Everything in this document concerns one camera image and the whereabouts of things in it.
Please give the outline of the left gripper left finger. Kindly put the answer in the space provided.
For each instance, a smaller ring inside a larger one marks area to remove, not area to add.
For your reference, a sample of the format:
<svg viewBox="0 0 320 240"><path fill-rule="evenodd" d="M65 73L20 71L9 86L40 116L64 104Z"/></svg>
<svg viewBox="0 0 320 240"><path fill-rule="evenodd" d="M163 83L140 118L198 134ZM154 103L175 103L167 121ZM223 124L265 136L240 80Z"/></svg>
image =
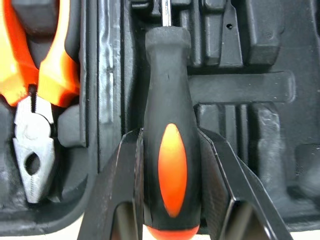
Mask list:
<svg viewBox="0 0 320 240"><path fill-rule="evenodd" d="M141 240L144 223L144 160L141 129L125 134L96 177L79 240Z"/></svg>

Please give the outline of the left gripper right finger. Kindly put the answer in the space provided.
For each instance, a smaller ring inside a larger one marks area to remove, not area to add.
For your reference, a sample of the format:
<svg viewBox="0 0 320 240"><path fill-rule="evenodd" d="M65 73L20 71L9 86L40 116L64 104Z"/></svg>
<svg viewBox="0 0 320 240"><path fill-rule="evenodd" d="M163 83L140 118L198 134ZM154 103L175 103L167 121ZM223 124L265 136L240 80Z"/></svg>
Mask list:
<svg viewBox="0 0 320 240"><path fill-rule="evenodd" d="M290 240L262 182L219 134L198 129L202 206L212 240Z"/></svg>

